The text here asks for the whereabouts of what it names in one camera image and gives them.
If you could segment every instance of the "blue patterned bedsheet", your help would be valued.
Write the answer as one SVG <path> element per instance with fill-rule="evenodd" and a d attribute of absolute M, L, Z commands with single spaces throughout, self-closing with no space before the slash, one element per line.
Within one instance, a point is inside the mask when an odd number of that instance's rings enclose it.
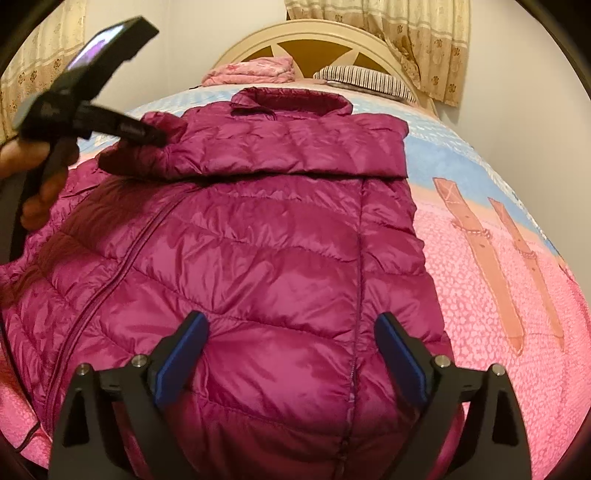
<path fill-rule="evenodd" d="M 146 103 L 128 113 L 136 118 L 141 118 L 149 111 L 166 111 L 180 116 L 194 106 L 229 100 L 244 87 L 244 85 L 224 85 L 187 90 Z M 353 113 L 389 113 L 408 122 L 410 133 L 405 139 L 405 150 L 408 178 L 411 184 L 433 190 L 435 177 L 453 180 L 466 200 L 486 207 L 490 207 L 489 198 L 498 200 L 506 198 L 508 201 L 503 201 L 503 204 L 511 218 L 538 233 L 550 251 L 557 253 L 515 192 L 453 130 L 438 120 L 396 102 L 384 101 L 381 98 L 374 99 L 348 90 L 328 87 L 322 87 L 322 89 L 347 97 L 353 103 Z M 115 141 L 114 137 L 95 134 L 90 140 L 79 142 L 80 153 L 88 158 Z"/>

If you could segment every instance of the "bed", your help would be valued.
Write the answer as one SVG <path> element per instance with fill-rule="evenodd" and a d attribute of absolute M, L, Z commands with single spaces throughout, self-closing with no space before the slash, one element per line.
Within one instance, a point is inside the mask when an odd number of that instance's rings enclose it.
<path fill-rule="evenodd" d="M 528 432 L 535 480 L 554 468 L 591 406 L 589 309 L 571 271 L 513 190 L 477 152 L 437 118 L 381 40 L 347 25 L 289 21 L 258 31 L 216 65 L 291 55 L 297 80 L 282 87 L 329 90 L 348 98 L 353 113 L 388 113 L 408 122 L 408 176 L 417 205 L 415 230 L 424 243 L 456 363 L 506 366 Z M 358 65 L 395 75 L 417 98 L 409 106 L 306 79 L 328 64 Z M 140 106 L 180 115 L 248 85 L 198 87 Z M 115 139 L 80 142 L 81 161 Z M 28 459 L 47 466 L 50 439 L 39 429 L 9 364 L 0 362 L 0 429 Z M 23 438 L 22 432 L 30 433 Z"/>

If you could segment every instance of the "magenta puffer jacket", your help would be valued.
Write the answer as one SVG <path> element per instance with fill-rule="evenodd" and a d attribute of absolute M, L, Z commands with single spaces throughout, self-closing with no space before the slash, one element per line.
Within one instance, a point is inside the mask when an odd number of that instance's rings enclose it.
<path fill-rule="evenodd" d="M 121 366 L 200 310 L 210 338 L 166 412 L 194 465 L 381 476 L 415 414 L 377 351 L 377 315 L 452 350 L 413 230 L 408 126 L 351 113 L 339 95 L 250 88 L 149 113 L 168 146 L 122 141 L 72 172 L 50 224 L 0 269 L 9 345 L 50 434 L 78 364 Z"/>

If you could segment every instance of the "beige curtain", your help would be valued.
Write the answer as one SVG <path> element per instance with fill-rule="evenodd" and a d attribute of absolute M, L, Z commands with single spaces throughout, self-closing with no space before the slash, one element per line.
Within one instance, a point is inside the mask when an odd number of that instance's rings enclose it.
<path fill-rule="evenodd" d="M 323 18 L 384 40 L 415 87 L 458 106 L 466 78 L 469 0 L 285 0 L 292 19 Z"/>
<path fill-rule="evenodd" d="M 0 77 L 0 142 L 12 136 L 12 117 L 33 92 L 48 88 L 84 45 L 86 0 L 65 0 L 29 35 Z"/>

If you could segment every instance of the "bed headboard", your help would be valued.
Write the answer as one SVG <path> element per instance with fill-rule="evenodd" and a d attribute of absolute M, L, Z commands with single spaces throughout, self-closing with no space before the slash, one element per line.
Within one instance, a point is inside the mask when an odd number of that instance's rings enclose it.
<path fill-rule="evenodd" d="M 232 46 L 214 66 L 283 55 L 293 57 L 296 79 L 311 78 L 327 65 L 358 65 L 397 76 L 423 108 L 437 115 L 433 100 L 413 85 L 385 42 L 338 22 L 289 20 L 263 28 Z"/>

